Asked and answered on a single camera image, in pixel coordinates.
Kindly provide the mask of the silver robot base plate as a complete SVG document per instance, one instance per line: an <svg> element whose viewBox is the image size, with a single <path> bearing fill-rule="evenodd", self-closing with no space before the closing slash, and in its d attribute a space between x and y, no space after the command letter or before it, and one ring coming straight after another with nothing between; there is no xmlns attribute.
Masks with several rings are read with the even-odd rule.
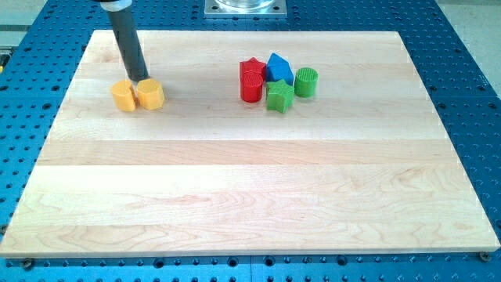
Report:
<svg viewBox="0 0 501 282"><path fill-rule="evenodd" d="M285 16L286 0L205 0L206 16Z"/></svg>

